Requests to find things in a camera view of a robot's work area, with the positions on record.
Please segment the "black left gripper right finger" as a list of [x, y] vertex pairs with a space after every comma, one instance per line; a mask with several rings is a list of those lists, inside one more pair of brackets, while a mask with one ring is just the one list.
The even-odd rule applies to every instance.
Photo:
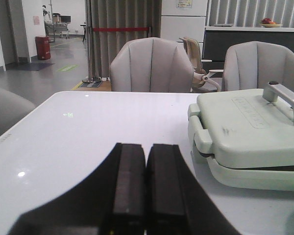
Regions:
[[185, 163], [178, 145], [154, 144], [147, 161], [148, 235], [237, 235]]

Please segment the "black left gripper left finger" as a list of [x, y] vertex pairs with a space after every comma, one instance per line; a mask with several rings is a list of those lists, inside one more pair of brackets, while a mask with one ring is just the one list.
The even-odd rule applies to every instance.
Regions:
[[117, 143], [84, 180], [23, 213], [11, 235], [144, 234], [145, 155], [141, 145]]

